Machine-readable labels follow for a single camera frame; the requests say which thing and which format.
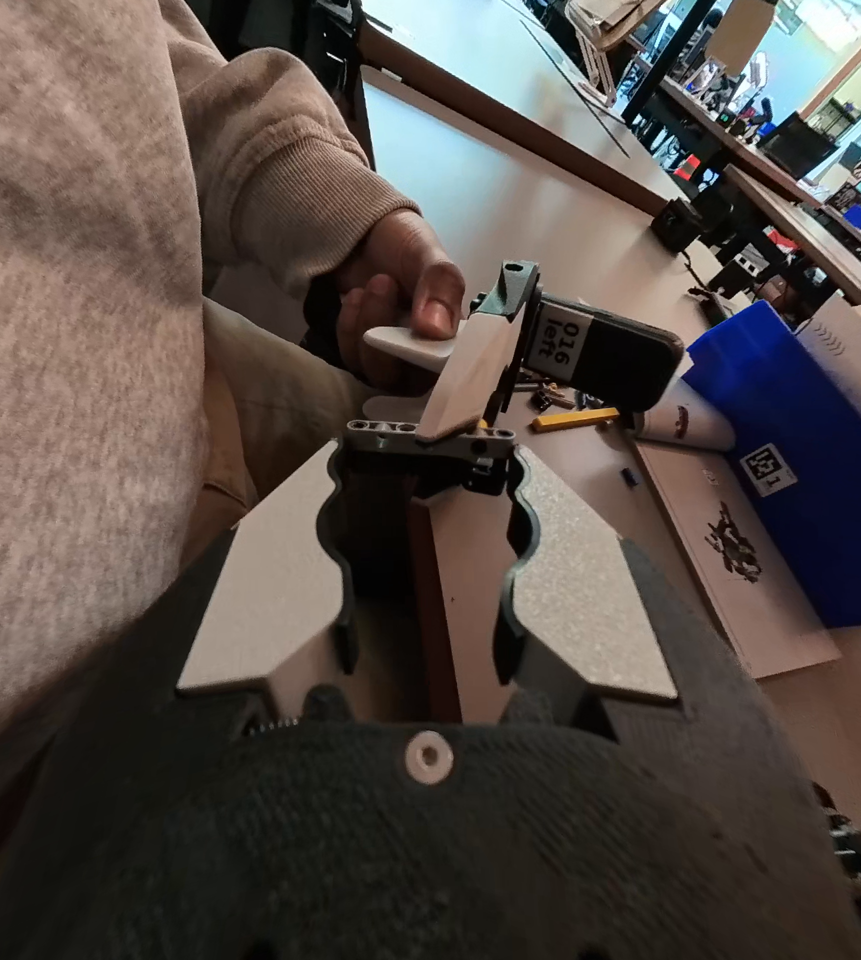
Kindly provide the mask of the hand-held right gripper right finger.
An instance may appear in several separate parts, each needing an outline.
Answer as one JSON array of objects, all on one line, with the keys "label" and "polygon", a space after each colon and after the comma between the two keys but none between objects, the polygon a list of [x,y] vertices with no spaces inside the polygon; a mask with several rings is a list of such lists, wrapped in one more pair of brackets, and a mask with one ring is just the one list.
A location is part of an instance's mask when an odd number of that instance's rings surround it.
[{"label": "hand-held right gripper right finger", "polygon": [[544,694],[554,714],[591,696],[660,707],[679,695],[631,573],[625,542],[529,447],[508,462],[496,678]]}]

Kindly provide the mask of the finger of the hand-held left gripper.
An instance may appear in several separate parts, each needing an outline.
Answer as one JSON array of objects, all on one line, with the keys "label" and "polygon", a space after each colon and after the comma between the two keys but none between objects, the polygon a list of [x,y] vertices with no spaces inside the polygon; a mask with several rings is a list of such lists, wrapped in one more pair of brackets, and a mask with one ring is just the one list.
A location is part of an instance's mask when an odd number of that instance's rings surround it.
[{"label": "finger of the hand-held left gripper", "polygon": [[419,441],[435,443],[480,422],[513,357],[523,318],[523,311],[512,320],[482,311],[470,315],[424,406]]}]

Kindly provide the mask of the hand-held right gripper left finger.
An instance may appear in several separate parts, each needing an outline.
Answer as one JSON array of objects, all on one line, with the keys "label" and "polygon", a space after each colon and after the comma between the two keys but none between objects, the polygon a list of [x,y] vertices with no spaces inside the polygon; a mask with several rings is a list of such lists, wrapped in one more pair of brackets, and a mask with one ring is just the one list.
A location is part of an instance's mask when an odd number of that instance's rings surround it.
[{"label": "hand-held right gripper left finger", "polygon": [[346,565],[318,521],[339,492],[333,438],[239,522],[176,690],[246,690],[278,719],[303,714],[318,686],[347,693],[356,661]]}]

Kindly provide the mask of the grey lego beam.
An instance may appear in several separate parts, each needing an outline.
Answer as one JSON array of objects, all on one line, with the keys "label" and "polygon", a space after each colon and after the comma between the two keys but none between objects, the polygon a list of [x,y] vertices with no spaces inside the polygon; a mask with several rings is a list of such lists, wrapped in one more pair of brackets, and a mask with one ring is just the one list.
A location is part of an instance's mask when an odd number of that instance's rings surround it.
[{"label": "grey lego beam", "polygon": [[357,419],[343,431],[344,445],[361,453],[443,458],[467,462],[508,458],[517,446],[512,430],[476,426],[437,439],[420,438],[417,424]]}]

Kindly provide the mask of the person's left forearm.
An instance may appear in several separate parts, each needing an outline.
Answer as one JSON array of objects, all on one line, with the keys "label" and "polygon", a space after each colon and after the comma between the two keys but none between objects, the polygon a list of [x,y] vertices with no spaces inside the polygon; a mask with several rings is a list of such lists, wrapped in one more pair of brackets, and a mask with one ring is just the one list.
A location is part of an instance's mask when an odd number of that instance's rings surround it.
[{"label": "person's left forearm", "polygon": [[160,14],[196,183],[204,258],[263,267],[293,298],[340,267],[385,216],[417,204],[372,170],[296,56],[226,60],[195,15]]}]

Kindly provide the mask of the yellow lego beam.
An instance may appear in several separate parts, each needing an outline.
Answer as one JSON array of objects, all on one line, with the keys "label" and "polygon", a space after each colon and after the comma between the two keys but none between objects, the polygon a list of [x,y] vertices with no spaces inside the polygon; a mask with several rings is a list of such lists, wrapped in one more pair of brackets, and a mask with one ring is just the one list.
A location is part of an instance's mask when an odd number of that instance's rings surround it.
[{"label": "yellow lego beam", "polygon": [[536,434],[547,434],[581,427],[606,426],[619,417],[620,412],[614,407],[571,410],[559,414],[538,415],[529,426]]}]

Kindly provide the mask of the loose small lego parts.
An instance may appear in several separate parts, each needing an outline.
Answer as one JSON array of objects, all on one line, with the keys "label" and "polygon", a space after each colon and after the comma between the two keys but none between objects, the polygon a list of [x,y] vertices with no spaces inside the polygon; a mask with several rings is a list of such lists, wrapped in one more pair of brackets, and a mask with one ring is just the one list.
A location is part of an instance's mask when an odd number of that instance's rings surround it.
[{"label": "loose small lego parts", "polygon": [[585,393],[564,388],[548,379],[526,379],[513,387],[514,394],[525,397],[527,407],[537,415],[589,409]]}]

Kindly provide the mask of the person's left hand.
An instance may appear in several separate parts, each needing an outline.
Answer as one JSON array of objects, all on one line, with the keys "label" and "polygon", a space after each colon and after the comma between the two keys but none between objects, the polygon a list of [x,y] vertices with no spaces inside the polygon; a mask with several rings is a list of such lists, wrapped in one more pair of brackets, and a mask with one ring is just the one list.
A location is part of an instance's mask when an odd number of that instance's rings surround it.
[{"label": "person's left hand", "polygon": [[416,397],[432,376],[365,342],[368,330],[407,326],[420,338],[454,338],[465,280],[432,227],[412,210],[397,210],[367,232],[332,272],[341,306],[335,324],[340,358],[358,379],[389,395]]}]

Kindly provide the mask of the white paper cone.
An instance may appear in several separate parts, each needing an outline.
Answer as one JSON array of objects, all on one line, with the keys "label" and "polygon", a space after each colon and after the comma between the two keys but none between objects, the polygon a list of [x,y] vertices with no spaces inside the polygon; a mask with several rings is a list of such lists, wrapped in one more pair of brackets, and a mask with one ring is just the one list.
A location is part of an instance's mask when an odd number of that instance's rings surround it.
[{"label": "white paper cone", "polygon": [[632,420],[638,440],[716,452],[736,446],[728,419],[682,377],[667,386],[653,407],[633,414]]}]

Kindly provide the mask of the person's tan pants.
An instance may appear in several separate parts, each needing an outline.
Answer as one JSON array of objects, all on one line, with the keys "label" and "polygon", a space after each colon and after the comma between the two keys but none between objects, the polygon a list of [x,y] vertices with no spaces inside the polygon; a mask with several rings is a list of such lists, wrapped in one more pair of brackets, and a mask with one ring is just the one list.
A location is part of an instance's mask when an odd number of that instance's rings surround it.
[{"label": "person's tan pants", "polygon": [[364,412],[351,373],[204,299],[208,454],[179,570]]}]

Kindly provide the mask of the blue plastic bin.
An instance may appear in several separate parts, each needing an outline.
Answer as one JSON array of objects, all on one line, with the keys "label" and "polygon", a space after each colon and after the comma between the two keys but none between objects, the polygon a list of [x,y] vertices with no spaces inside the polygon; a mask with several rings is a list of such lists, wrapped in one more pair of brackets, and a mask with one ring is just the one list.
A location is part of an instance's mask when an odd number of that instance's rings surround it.
[{"label": "blue plastic bin", "polygon": [[734,429],[728,458],[819,619],[861,626],[861,413],[765,301],[688,354],[684,380]]}]

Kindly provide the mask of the background wooden desk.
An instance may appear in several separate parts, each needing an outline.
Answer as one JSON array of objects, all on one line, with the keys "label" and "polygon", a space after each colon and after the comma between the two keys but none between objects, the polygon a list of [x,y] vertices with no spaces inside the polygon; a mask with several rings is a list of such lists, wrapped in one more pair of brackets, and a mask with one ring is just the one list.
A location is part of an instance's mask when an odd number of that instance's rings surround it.
[{"label": "background wooden desk", "polygon": [[700,158],[690,177],[697,185],[707,171],[736,175],[743,191],[761,215],[798,247],[816,256],[816,264],[842,291],[861,304],[861,233],[844,216],[807,193],[785,171],[754,147],[728,133],[674,81],[664,78],[647,103],[654,119],[674,131],[687,154]]}]

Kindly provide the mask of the black computer monitor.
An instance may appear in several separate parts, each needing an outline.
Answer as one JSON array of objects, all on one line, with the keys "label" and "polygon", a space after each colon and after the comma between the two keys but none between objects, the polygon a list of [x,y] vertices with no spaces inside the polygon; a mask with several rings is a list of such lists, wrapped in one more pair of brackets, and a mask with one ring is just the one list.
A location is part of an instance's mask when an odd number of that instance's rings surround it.
[{"label": "black computer monitor", "polygon": [[800,181],[830,158],[837,144],[832,136],[810,126],[794,111],[760,138],[757,150],[785,174]]}]

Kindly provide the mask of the neighbouring white-top desk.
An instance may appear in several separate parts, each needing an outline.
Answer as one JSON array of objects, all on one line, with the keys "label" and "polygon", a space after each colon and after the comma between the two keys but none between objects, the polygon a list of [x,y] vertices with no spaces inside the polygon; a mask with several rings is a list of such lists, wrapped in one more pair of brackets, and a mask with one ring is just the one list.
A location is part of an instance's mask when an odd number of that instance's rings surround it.
[{"label": "neighbouring white-top desk", "polygon": [[683,192],[521,2],[363,1],[362,62],[636,210]]}]

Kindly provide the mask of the person's grey sweater torso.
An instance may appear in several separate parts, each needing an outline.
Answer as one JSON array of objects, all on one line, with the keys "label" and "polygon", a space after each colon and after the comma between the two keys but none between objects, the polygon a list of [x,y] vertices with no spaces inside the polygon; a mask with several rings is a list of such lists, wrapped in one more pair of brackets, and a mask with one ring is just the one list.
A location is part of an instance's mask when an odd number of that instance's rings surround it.
[{"label": "person's grey sweater torso", "polygon": [[186,2],[0,2],[0,738],[177,570],[203,470]]}]

